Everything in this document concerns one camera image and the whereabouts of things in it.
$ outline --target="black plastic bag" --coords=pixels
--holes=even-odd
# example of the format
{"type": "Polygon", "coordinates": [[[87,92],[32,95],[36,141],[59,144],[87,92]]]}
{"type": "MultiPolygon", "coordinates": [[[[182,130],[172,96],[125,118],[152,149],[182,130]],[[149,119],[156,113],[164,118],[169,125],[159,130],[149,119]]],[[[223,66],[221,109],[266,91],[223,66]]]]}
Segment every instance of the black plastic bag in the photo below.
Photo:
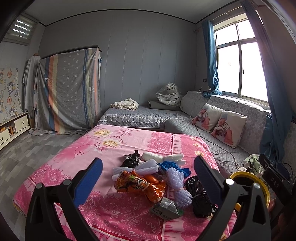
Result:
{"type": "Polygon", "coordinates": [[[140,154],[138,150],[135,150],[134,154],[128,154],[124,156],[126,159],[122,163],[122,167],[135,168],[139,164],[140,154]]]}
{"type": "Polygon", "coordinates": [[[217,207],[211,203],[197,176],[188,178],[184,187],[192,195],[193,212],[197,218],[205,218],[211,213],[215,214],[217,207]]]}

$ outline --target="yellow tape roll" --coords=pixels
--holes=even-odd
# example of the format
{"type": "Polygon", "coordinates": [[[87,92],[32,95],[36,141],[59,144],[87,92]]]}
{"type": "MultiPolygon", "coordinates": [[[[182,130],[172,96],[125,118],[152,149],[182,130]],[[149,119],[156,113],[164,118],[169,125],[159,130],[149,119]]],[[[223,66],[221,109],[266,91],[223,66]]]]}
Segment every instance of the yellow tape roll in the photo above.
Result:
{"type": "MultiPolygon", "coordinates": [[[[263,190],[263,194],[265,197],[265,201],[266,201],[266,206],[269,206],[269,202],[270,202],[270,193],[268,191],[268,188],[266,187],[266,185],[264,184],[263,181],[261,181],[261,179],[259,179],[258,177],[256,177],[255,175],[253,175],[252,173],[249,172],[235,172],[233,174],[231,174],[230,176],[231,179],[233,179],[235,181],[235,179],[237,179],[238,184],[242,184],[240,183],[241,181],[244,180],[244,178],[246,178],[246,182],[253,182],[253,183],[259,183],[260,186],[262,187],[263,190]]],[[[235,209],[237,211],[240,211],[241,205],[239,203],[236,203],[235,205],[235,209]]]]}

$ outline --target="stuffed tiger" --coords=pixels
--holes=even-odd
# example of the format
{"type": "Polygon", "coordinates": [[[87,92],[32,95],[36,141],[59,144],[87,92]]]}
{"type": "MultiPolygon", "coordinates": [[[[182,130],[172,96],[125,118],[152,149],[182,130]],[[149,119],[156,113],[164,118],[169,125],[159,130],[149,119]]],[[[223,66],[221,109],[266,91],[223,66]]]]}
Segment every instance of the stuffed tiger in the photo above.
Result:
{"type": "Polygon", "coordinates": [[[179,106],[182,99],[182,96],[179,94],[178,87],[172,82],[167,83],[158,92],[156,92],[156,96],[159,102],[170,106],[179,106]]]}

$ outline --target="blue curtain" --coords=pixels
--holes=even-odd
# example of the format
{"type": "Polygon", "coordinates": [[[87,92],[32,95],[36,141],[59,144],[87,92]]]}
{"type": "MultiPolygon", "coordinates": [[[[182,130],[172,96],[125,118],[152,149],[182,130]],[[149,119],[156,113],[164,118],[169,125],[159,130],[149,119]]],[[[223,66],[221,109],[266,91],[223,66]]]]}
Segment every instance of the blue curtain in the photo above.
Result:
{"type": "Polygon", "coordinates": [[[284,141],[290,128],[292,110],[266,30],[252,4],[247,0],[242,1],[241,4],[250,21],[260,50],[271,110],[271,115],[266,117],[259,151],[260,154],[265,154],[273,164],[277,164],[284,156],[284,141]]]}
{"type": "Polygon", "coordinates": [[[209,91],[203,91],[205,98],[210,98],[211,95],[221,95],[219,91],[218,68],[216,61],[216,43],[213,23],[210,20],[202,22],[202,30],[205,40],[205,51],[207,54],[207,83],[210,87],[209,91]]]}

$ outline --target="ceiling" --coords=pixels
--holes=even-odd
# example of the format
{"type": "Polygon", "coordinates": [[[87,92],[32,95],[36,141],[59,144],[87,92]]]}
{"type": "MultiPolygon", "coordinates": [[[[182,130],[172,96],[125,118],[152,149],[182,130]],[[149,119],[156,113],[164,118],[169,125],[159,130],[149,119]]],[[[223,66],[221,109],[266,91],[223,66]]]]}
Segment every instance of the ceiling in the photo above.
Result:
{"type": "Polygon", "coordinates": [[[140,9],[196,23],[233,0],[35,0],[26,13],[44,25],[76,14],[104,9],[140,9]]]}

